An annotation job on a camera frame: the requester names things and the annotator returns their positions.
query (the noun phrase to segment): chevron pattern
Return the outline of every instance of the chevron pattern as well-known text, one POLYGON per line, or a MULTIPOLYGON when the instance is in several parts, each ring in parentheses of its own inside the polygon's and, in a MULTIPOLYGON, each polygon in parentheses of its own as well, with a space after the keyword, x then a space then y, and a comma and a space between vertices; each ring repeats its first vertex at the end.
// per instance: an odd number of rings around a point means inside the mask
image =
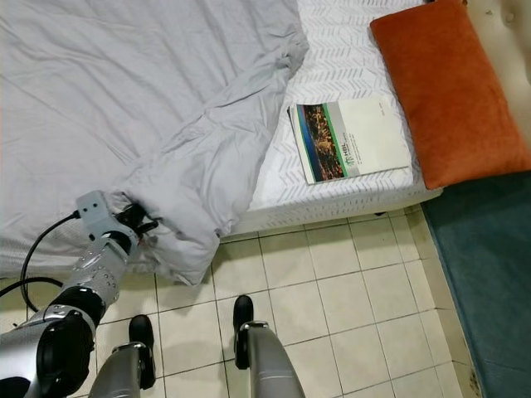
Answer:
POLYGON ((308 186, 286 112, 266 155, 250 210, 238 231, 256 231, 309 222, 326 216, 352 215, 427 192, 411 134, 397 101, 369 23, 378 17, 422 4, 422 0, 299 0, 300 18, 310 50, 293 77, 285 109, 298 104, 386 96, 402 122, 412 154, 407 169, 391 170, 308 186))

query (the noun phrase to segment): white floor tile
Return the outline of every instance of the white floor tile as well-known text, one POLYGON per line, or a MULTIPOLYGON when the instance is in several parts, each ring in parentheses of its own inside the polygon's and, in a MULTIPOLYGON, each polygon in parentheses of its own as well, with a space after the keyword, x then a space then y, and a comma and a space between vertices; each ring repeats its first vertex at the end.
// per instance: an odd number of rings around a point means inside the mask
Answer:
POLYGON ((228 398, 223 363, 164 378, 167 398, 228 398))
POLYGON ((463 398, 453 362, 435 367, 444 398, 463 398))
POLYGON ((328 336, 286 348, 306 398, 341 396, 338 370, 328 336))
MULTIPOLYGON (((255 307, 255 320, 266 321, 269 323, 271 330, 275 331, 275 321, 273 320, 273 311, 269 292, 258 292, 249 294, 255 307)), ((219 325, 222 330, 223 356, 225 361, 234 358, 234 328, 232 326, 232 311, 236 297, 226 298, 217 302, 217 311, 219 313, 219 325)))
POLYGON ((378 324, 391 378, 433 366, 418 314, 378 324))
POLYGON ((362 269, 402 262, 397 240, 388 218, 350 225, 362 269))
POLYGON ((283 344, 328 334, 316 282, 270 291, 276 332, 283 344))
POLYGON ((419 371, 392 381, 396 398, 442 398, 435 368, 419 371))
POLYGON ((404 262, 419 260, 417 245, 413 240, 412 232, 409 229, 406 216, 392 217, 392 228, 397 238, 398 249, 404 262))
POLYGON ((140 390, 140 398, 165 398, 164 379, 161 377, 155 381, 153 387, 147 390, 140 390))
POLYGON ((438 309, 437 313, 448 343, 451 360, 470 365, 468 347, 465 343, 465 335, 463 334, 457 312, 452 309, 438 309))
MULTIPOLYGON (((18 279, 0 279, 0 289, 4 289, 10 284, 17 282, 18 279)), ((5 333, 14 328, 13 324, 19 325, 26 322, 26 304, 22 299, 20 289, 16 289, 4 297, 0 302, 0 333, 5 333)))
POLYGON ((326 228, 328 226, 341 226, 347 223, 348 221, 346 218, 336 218, 335 220, 319 221, 319 222, 312 222, 310 224, 304 224, 304 228, 307 231, 310 231, 316 228, 326 228))
POLYGON ((374 323, 373 310, 360 273, 321 279, 318 284, 331 333, 374 323))
MULTIPOLYGON (((149 315, 149 320, 153 326, 153 334, 155 336, 155 344, 153 346, 153 357, 155 359, 156 375, 161 377, 163 375, 162 362, 162 344, 160 343, 160 333, 158 331, 158 315, 156 313, 149 315)), ((113 348, 129 342, 129 321, 106 323, 99 325, 96 329, 96 357, 98 371, 105 363, 105 360, 110 356, 113 348)))
POLYGON ((343 392, 389 380, 382 345, 375 326, 331 336, 343 392))
POLYGON ((261 246, 270 288, 315 279, 305 232, 261 238, 261 246))
POLYGON ((304 225, 298 226, 281 226, 279 228, 271 228, 270 230, 258 231, 258 236, 273 236, 280 234, 289 234, 290 232, 304 231, 304 225))
POLYGON ((477 377, 468 365, 448 362, 436 367, 445 398, 478 398, 481 396, 477 377))
POLYGON ((352 394, 347 394, 344 398, 395 398, 395 395, 392 392, 391 382, 388 381, 386 383, 378 384, 377 386, 353 392, 352 394))
POLYGON ((420 260, 406 263, 406 272, 409 282, 412 285, 413 295, 417 301, 419 311, 426 311, 435 308, 433 297, 431 296, 430 285, 424 272, 424 267, 420 260))
POLYGON ((251 398, 251 382, 249 370, 241 371, 234 360, 225 362, 229 396, 231 398, 251 398))
POLYGON ((267 289, 257 239, 221 245, 212 262, 212 272, 218 300, 267 289))
POLYGON ((198 286, 188 286, 182 282, 173 282, 157 275, 158 310, 168 311, 190 305, 214 301, 214 283, 211 270, 205 274, 198 286))
POLYGON ((442 330, 439 314, 435 309, 421 313, 422 326, 426 333, 431 356, 436 365, 451 361, 450 348, 442 330))
POLYGON ((417 312, 404 265, 391 265, 363 272, 376 322, 417 312))
POLYGON ((424 218, 422 211, 414 211, 407 215, 407 222, 413 235, 413 240, 417 245, 418 254, 421 259, 436 258, 437 249, 431 237, 430 228, 424 218))
POLYGON ((309 250, 317 278, 359 271, 359 261, 348 226, 308 231, 309 250))
POLYGON ((223 360, 216 303, 174 309, 159 316, 166 375, 223 360))
POLYGON ((156 313, 157 294, 153 274, 126 274, 120 284, 119 298, 111 305, 102 323, 132 318, 140 313, 156 313))
POLYGON ((441 261, 438 258, 426 259, 422 261, 422 267, 430 285, 435 306, 443 309, 455 309, 441 261))

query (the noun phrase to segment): black joint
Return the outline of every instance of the black joint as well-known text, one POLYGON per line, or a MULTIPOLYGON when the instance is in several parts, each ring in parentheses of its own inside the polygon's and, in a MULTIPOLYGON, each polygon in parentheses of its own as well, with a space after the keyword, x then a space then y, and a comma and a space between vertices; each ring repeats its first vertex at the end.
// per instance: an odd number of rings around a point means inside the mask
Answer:
POLYGON ((0 380, 2 395, 9 398, 23 398, 30 389, 30 381, 24 377, 8 377, 0 380))
POLYGON ((109 238, 116 241, 119 247, 124 249, 125 253, 127 253, 128 255, 130 254, 131 240, 126 234, 122 232, 118 232, 118 231, 111 231, 111 232, 108 232, 108 234, 109 234, 109 238))
POLYGON ((101 297, 92 289, 81 286, 73 286, 62 292, 50 303, 50 306, 53 305, 69 305, 84 311, 96 327, 105 313, 105 303, 101 297))
POLYGON ((89 374, 92 347, 92 331, 74 311, 51 322, 37 347, 39 396, 57 398, 76 392, 89 374))

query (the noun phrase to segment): robot leg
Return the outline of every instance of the robot leg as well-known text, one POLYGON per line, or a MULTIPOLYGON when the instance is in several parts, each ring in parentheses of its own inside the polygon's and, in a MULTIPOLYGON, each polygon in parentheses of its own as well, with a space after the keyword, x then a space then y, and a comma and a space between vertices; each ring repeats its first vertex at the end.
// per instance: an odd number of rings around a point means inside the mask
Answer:
POLYGON ((130 342, 118 346, 102 366, 90 398, 140 398, 155 382, 153 329, 145 315, 134 317, 129 324, 130 342))
POLYGON ((266 322, 253 321, 252 301, 240 296, 234 305, 236 366, 251 369, 253 398, 305 398, 295 369, 266 322))

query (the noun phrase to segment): tile floor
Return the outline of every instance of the tile floor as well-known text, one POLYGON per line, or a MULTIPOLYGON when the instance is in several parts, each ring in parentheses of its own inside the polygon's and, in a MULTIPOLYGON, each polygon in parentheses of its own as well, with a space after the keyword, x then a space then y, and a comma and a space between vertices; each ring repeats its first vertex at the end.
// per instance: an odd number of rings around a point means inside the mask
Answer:
MULTIPOLYGON (((249 294, 256 318, 285 345, 308 398, 467 398, 468 351, 419 206, 231 237, 202 284, 126 277, 96 335, 88 394, 129 319, 149 314, 157 383, 147 398, 243 398, 248 372, 232 352, 232 305, 249 294)), ((32 286, 42 305, 53 287, 32 286)), ((26 319, 19 293, 0 328, 26 319)))

